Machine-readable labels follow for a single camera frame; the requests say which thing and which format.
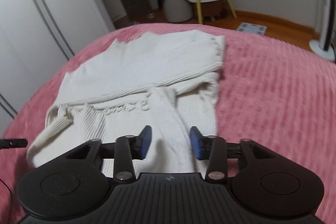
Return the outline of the white knit sweater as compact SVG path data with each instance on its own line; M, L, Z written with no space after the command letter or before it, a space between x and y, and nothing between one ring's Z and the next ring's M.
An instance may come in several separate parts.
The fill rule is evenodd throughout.
M224 36L200 30L115 40L65 74L27 161L39 167L91 139L113 143L150 126L151 144L134 162L136 173L205 174L207 162L194 158L189 132L217 133L224 51Z

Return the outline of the pink ribbed bed blanket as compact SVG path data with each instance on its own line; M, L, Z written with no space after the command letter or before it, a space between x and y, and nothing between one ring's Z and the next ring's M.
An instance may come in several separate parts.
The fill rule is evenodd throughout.
M281 40L199 24L139 24L116 30L90 43L45 83L4 138L33 141L44 128L65 73L114 40L194 29L226 38L216 107L220 136L230 142L252 139L319 175L325 195L317 216L335 223L335 65Z

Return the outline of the grey slipper left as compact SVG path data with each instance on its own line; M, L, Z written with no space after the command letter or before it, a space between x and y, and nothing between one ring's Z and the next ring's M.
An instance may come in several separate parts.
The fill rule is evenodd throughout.
M138 24L141 24L141 22L138 22L138 21L131 21L129 23L129 26L134 26L134 25L138 25Z

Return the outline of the grey slipper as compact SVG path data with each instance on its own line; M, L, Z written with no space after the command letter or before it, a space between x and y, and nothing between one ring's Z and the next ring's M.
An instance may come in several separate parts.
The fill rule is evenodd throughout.
M146 17L149 19L153 19L155 17L155 14L153 12L149 12Z
M129 26L134 26L134 25L138 25L138 24L141 24L141 22L138 22L138 21L131 21L129 23Z

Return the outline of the bathroom scale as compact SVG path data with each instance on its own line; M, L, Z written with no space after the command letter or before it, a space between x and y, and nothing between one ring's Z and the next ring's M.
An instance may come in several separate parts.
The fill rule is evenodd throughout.
M238 32L258 34L258 35L264 35L266 30L267 30L266 26L246 22L242 22L236 29L236 31Z

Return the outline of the grey slipper right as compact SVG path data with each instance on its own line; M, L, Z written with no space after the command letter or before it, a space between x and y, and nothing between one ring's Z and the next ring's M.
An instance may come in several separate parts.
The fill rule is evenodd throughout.
M153 19L155 17L155 14L153 12L149 12L146 17L149 19Z

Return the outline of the wooden stool under table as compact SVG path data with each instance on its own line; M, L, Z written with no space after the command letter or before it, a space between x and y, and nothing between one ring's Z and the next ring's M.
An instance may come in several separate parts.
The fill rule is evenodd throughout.
M226 3L223 0L201 3L204 18L226 18L228 15Z

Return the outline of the white round pouf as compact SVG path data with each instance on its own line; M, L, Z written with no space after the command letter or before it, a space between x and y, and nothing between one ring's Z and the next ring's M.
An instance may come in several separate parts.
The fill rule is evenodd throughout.
M182 23L193 17L193 9L187 0L163 0L163 12L169 23Z

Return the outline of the white wardrobe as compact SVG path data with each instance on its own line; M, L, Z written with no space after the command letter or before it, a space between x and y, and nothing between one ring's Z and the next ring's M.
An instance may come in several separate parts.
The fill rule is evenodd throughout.
M125 15L121 0L1 0L1 131L70 58Z

